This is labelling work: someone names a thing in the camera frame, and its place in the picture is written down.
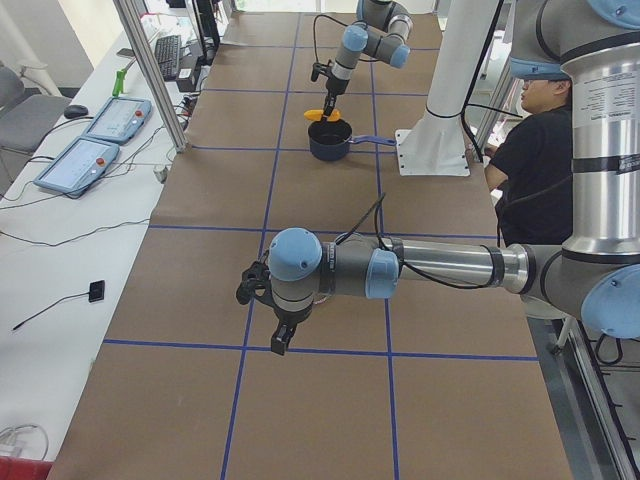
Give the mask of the yellow corn cob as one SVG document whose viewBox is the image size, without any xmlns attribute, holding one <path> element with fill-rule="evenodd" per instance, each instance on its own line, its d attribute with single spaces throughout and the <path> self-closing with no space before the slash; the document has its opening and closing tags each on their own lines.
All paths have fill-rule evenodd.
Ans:
<svg viewBox="0 0 640 480">
<path fill-rule="evenodd" d="M 313 109 L 305 111 L 303 116 L 305 119 L 312 122 L 336 122 L 341 119 L 341 112 L 338 109 L 334 109 L 330 114 L 326 115 L 321 109 Z"/>
</svg>

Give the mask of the dark blue saucepan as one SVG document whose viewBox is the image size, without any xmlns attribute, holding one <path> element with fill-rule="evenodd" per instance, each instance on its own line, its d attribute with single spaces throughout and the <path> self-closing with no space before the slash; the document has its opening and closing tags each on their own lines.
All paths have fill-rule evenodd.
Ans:
<svg viewBox="0 0 640 480">
<path fill-rule="evenodd" d="M 314 121 L 308 129 L 309 150 L 318 160 L 337 161 L 344 158 L 352 144 L 373 143 L 395 146 L 394 139 L 376 135 L 353 135 L 351 125 L 344 120 Z"/>
</svg>

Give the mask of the black monitor stand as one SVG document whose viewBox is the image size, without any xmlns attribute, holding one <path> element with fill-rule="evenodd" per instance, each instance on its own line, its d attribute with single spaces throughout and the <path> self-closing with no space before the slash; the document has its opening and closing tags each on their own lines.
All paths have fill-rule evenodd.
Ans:
<svg viewBox="0 0 640 480">
<path fill-rule="evenodd" d="M 208 66 L 213 63 L 220 45 L 220 35 L 216 20 L 217 7 L 217 1 L 193 1 L 196 24 L 203 51 L 203 62 Z"/>
</svg>

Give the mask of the black keyboard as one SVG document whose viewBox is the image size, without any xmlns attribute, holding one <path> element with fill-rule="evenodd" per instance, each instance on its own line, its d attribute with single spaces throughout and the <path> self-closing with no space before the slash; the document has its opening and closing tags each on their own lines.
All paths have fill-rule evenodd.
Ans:
<svg viewBox="0 0 640 480">
<path fill-rule="evenodd" d="M 167 35 L 156 40 L 154 55 L 165 81 L 175 80 L 179 73 L 181 48 L 182 39 L 180 35 Z"/>
</svg>

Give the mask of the small black square pad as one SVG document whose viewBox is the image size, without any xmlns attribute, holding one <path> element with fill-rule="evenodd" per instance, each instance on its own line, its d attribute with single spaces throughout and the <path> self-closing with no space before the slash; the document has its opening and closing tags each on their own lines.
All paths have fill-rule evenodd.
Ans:
<svg viewBox="0 0 640 480">
<path fill-rule="evenodd" d="M 93 281 L 89 285 L 88 301 L 90 303 L 102 301 L 105 297 L 105 280 Z"/>
</svg>

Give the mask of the person in black shirt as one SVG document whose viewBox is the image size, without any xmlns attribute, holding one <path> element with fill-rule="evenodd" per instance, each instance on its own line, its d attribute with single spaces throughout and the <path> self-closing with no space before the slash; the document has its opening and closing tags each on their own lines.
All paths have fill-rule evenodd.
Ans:
<svg viewBox="0 0 640 480">
<path fill-rule="evenodd" d="M 521 106 L 529 113 L 504 142 L 487 151 L 484 168 L 504 244 L 560 245 L 573 232 L 572 83 L 532 79 Z"/>
</svg>

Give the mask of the blue teach pendant farther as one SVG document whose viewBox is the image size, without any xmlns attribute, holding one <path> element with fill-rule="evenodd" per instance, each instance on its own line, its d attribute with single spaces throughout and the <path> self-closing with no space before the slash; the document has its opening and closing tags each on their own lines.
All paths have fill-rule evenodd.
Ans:
<svg viewBox="0 0 640 480">
<path fill-rule="evenodd" d="M 149 100 L 112 97 L 94 116 L 83 135 L 123 145 L 137 135 L 151 110 Z"/>
</svg>

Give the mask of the blue teach pendant nearer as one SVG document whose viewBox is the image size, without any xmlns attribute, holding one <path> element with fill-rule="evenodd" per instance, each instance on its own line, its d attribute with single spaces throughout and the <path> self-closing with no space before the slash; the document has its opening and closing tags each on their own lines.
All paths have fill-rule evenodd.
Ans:
<svg viewBox="0 0 640 480">
<path fill-rule="evenodd" d="M 79 198 L 118 157 L 117 144 L 91 137 L 77 137 L 34 180 L 46 190 Z"/>
</svg>

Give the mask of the black computer mouse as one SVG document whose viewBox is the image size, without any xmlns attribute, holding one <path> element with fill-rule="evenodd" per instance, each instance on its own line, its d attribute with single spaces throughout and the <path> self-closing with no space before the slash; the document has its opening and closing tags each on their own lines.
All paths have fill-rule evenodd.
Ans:
<svg viewBox="0 0 640 480">
<path fill-rule="evenodd" d="M 70 104 L 63 111 L 63 116 L 69 120 L 79 118 L 79 117 L 86 117 L 88 115 L 89 115 L 88 108 L 86 106 L 77 105 L 77 104 Z"/>
</svg>

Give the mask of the grey office chair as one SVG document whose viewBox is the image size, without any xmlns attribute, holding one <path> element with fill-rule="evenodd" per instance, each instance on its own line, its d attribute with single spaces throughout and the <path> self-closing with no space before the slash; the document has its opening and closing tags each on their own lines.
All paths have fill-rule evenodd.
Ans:
<svg viewBox="0 0 640 480">
<path fill-rule="evenodd" d="M 2 64 L 1 150 L 35 152 L 70 103 L 71 99 L 64 96 L 27 96 L 23 81 Z"/>
</svg>

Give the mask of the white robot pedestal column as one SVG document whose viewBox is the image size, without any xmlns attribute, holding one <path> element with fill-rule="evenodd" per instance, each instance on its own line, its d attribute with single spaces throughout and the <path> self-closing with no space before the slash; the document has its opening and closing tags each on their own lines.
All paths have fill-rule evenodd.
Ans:
<svg viewBox="0 0 640 480">
<path fill-rule="evenodd" d="M 469 174 L 461 115 L 501 8 L 491 0 L 451 3 L 425 112 L 412 129 L 396 132 L 402 176 Z"/>
</svg>

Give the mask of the aluminium frame post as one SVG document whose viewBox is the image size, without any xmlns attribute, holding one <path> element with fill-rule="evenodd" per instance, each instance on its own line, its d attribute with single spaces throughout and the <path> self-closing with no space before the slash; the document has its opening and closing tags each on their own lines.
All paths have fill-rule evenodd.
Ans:
<svg viewBox="0 0 640 480">
<path fill-rule="evenodd" d="M 176 152 L 182 153 L 187 147 L 187 139 L 173 108 L 172 100 L 155 56 L 149 46 L 136 6 L 132 0 L 114 0 L 113 3 L 136 55 L 137 63 L 152 93 L 163 125 L 172 140 Z"/>
</svg>

